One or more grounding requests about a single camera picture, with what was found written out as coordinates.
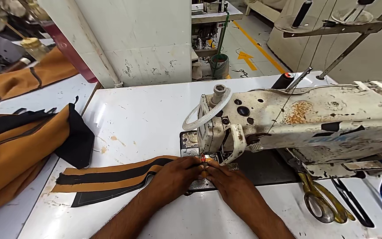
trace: scissors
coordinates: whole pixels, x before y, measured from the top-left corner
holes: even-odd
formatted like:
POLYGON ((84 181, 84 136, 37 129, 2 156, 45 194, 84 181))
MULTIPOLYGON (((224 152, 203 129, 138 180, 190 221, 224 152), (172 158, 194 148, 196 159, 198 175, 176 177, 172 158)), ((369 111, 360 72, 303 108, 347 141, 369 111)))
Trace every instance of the scissors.
POLYGON ((344 183, 338 177, 330 177, 330 179, 332 181, 332 184, 334 184, 338 193, 341 195, 343 200, 349 206, 350 210, 356 216, 356 218, 358 219, 360 224, 362 224, 365 227, 374 227, 374 223, 369 218, 368 214, 366 214, 365 210, 362 208, 362 206, 356 200, 355 196, 353 196, 353 193, 347 189, 347 187, 344 185, 344 183))
POLYGON ((355 220, 354 216, 343 207, 337 198, 321 184, 312 180, 312 177, 302 166, 302 162, 297 159, 289 149, 277 149, 279 154, 283 156, 288 165, 297 171, 301 181, 303 182, 304 202, 310 214, 323 223, 336 221, 345 223, 347 219, 355 220), (330 200, 334 207, 324 198, 323 194, 330 200), (311 204, 315 204, 320 210, 321 215, 318 216, 311 204))

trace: fabric panel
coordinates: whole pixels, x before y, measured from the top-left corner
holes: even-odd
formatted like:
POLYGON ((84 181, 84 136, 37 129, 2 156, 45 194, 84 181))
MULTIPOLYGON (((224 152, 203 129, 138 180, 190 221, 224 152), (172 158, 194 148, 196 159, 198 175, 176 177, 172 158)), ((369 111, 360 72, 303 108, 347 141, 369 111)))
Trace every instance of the fabric panel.
POLYGON ((69 103, 69 137, 54 152, 76 168, 89 166, 94 146, 94 133, 88 128, 75 105, 69 103))
POLYGON ((0 98, 13 98, 78 74, 57 47, 47 53, 33 70, 39 76, 41 84, 30 68, 0 74, 0 98))
POLYGON ((136 176, 144 175, 148 170, 150 170, 152 166, 163 166, 171 161, 172 160, 168 158, 158 158, 156 160, 151 160, 151 163, 146 164, 144 166, 121 170, 118 172, 87 173, 85 175, 64 175, 63 173, 61 173, 60 176, 57 178, 56 183, 61 185, 73 185, 80 183, 118 182, 136 176))
POLYGON ((88 173, 110 173, 110 172, 120 172, 124 170, 128 170, 131 168, 137 168, 142 167, 147 164, 152 163, 154 160, 157 160, 159 158, 167 158, 171 160, 176 160, 179 157, 177 156, 171 156, 171 155, 163 155, 163 156, 157 156, 149 160, 136 162, 136 163, 130 163, 125 165, 118 165, 118 166, 110 166, 110 167, 102 167, 102 168, 87 168, 87 169, 75 169, 75 168, 66 168, 63 172, 63 175, 84 175, 88 173))
POLYGON ((68 117, 66 106, 35 133, 0 144, 0 190, 67 139, 68 117))
POLYGON ((0 117, 0 133, 4 133, 8 130, 26 125, 36 120, 49 117, 54 114, 45 113, 41 111, 27 111, 19 115, 7 115, 0 117))
POLYGON ((93 191, 117 189, 122 187, 130 187, 142 182, 149 173, 155 174, 158 171, 160 171, 162 168, 163 166, 153 165, 143 175, 134 176, 128 179, 124 179, 122 181, 94 182, 94 183, 80 183, 80 184, 66 184, 66 185, 56 184, 54 188, 52 189, 52 192, 59 192, 59 193, 93 192, 93 191))
POLYGON ((36 178, 47 159, 40 160, 0 190, 0 207, 19 195, 36 178))
POLYGON ((93 204, 97 202, 107 201, 109 199, 119 197, 125 193, 129 193, 134 190, 137 190, 146 184, 148 176, 150 175, 155 175, 155 173, 149 172, 142 182, 130 187, 123 187, 123 188, 107 190, 107 191, 76 193, 75 199, 73 200, 73 203, 72 203, 72 208, 85 206, 85 205, 89 205, 89 204, 93 204))

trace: brown fabric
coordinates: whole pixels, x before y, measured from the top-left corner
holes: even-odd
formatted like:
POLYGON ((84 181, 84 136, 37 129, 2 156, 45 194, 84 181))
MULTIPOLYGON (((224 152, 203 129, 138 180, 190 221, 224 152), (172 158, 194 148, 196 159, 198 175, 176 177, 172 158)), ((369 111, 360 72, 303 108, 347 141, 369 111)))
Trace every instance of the brown fabric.
POLYGON ((55 47, 34 67, 38 79, 30 68, 0 74, 0 98, 9 99, 29 91, 37 90, 62 79, 77 75, 78 71, 55 47))
POLYGON ((167 158, 171 160, 176 160, 179 157, 177 156, 171 156, 171 155, 163 155, 163 156, 157 156, 155 158, 152 158, 150 160, 145 160, 141 162, 136 162, 136 163, 130 163, 130 164, 125 164, 125 165, 118 165, 118 166, 110 166, 110 167, 102 167, 102 168, 87 168, 87 169, 76 169, 76 168, 67 168, 64 170, 63 174, 64 175, 84 175, 87 173, 114 173, 114 172, 121 172, 125 171, 131 168, 137 168, 137 167, 142 167, 147 164, 152 163, 156 159, 160 158, 167 158))
POLYGON ((68 118, 67 105, 50 120, 33 122, 0 134, 0 142, 3 142, 0 143, 0 206, 26 187, 42 168, 40 161, 67 139, 70 133, 68 118), (34 127, 39 130, 15 137, 34 127))
POLYGON ((40 160, 0 190, 0 207, 17 197, 36 178, 47 159, 40 160))
MULTIPOLYGON (((154 165, 151 166, 149 171, 158 172, 163 168, 163 166, 154 165)), ((123 187, 130 187, 142 182, 147 174, 141 175, 139 177, 122 180, 119 182, 97 182, 97 183, 81 183, 74 185, 60 185, 56 184, 52 189, 52 192, 58 193, 73 193, 73 192, 94 192, 94 191, 105 191, 123 187)))

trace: brown bag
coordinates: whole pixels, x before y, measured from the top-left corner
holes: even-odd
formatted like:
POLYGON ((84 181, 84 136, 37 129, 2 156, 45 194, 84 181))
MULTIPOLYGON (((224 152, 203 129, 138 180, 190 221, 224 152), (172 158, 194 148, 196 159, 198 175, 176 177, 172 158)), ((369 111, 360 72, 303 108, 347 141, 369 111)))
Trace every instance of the brown bag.
POLYGON ((94 135, 74 110, 74 104, 57 114, 33 113, 40 113, 40 118, 0 133, 0 206, 35 179, 53 152, 75 167, 89 165, 94 135))
POLYGON ((55 47, 35 67, 0 74, 0 98, 19 96, 77 74, 76 68, 55 47))

